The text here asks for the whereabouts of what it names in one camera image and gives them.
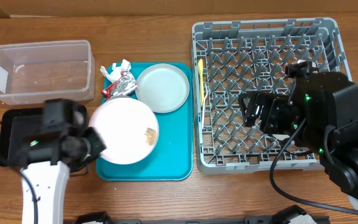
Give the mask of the pink plate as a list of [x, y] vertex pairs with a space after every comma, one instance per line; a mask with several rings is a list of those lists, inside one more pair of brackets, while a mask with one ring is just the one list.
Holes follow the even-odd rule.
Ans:
[[157, 131], [159, 125], [154, 112], [143, 102], [129, 97], [119, 97], [103, 103], [93, 113], [89, 126], [102, 137], [106, 149], [101, 158], [119, 165], [129, 165], [145, 159], [156, 147], [145, 141], [145, 131]]

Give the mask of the golden food scrap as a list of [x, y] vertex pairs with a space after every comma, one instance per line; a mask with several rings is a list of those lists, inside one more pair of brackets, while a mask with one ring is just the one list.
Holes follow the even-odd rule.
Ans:
[[149, 146], [153, 146], [157, 142], [157, 131], [152, 128], [147, 128], [145, 131], [145, 141]]

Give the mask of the grey plate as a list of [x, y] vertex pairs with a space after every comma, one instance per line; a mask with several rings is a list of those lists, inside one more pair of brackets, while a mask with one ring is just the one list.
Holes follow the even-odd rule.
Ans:
[[155, 113], [179, 109], [190, 93], [185, 73], [174, 65], [158, 63], [146, 68], [137, 78], [137, 99]]

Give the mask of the yellow plastic spoon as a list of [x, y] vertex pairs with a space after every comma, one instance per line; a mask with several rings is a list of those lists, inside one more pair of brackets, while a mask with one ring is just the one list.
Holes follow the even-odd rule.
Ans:
[[199, 83], [200, 83], [200, 105], [203, 106], [204, 105], [203, 59], [198, 60], [197, 67], [198, 67], [198, 76], [199, 76]]

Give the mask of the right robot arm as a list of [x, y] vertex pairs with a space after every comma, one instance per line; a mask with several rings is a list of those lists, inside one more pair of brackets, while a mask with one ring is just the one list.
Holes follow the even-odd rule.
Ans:
[[341, 72], [291, 74], [288, 95], [241, 93], [244, 126], [294, 135], [295, 145], [320, 155], [341, 191], [358, 199], [358, 86]]

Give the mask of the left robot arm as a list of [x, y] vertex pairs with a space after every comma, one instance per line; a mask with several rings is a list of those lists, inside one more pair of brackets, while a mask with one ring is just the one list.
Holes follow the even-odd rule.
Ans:
[[63, 223], [71, 173], [85, 168], [106, 149], [86, 119], [86, 108], [76, 101], [45, 101], [40, 129], [22, 140], [19, 151], [23, 223]]

